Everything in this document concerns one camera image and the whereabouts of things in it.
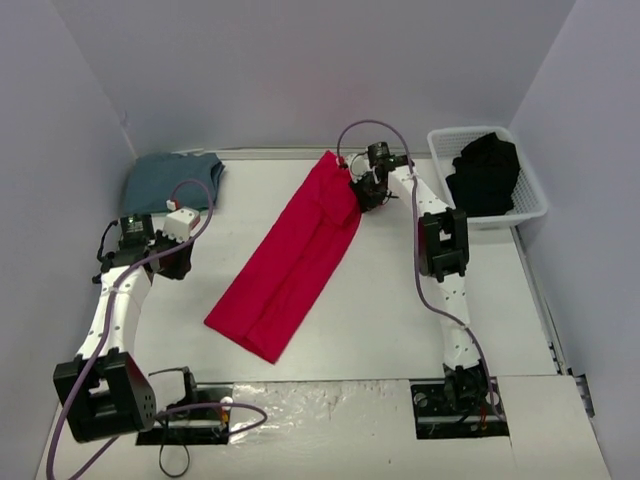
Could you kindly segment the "red t shirt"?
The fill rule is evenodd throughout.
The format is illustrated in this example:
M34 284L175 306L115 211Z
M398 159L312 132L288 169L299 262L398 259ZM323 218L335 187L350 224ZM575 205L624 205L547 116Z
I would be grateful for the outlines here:
M361 212L351 176L327 151L204 325L274 364L349 249Z

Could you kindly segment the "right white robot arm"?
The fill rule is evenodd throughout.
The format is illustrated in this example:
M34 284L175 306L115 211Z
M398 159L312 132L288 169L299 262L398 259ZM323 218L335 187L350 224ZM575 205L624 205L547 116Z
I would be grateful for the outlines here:
M469 411L496 393L484 353L470 329L466 293L469 262L466 214L442 201L424 182L406 155L390 152L385 142L343 161L359 207L369 212L390 199L411 210L414 277L418 296L438 316L443 338L443 398L457 413Z

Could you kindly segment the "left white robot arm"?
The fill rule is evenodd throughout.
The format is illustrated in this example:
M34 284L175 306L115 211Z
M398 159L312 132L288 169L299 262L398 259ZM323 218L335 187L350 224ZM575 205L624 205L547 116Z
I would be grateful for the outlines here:
M200 214L187 207L168 213L161 228L149 214L124 216L112 251L99 250L94 283L100 296L84 342L55 367L53 382L66 423L79 443L148 431L156 399L133 358L143 303L157 276L181 280L191 269L193 233Z

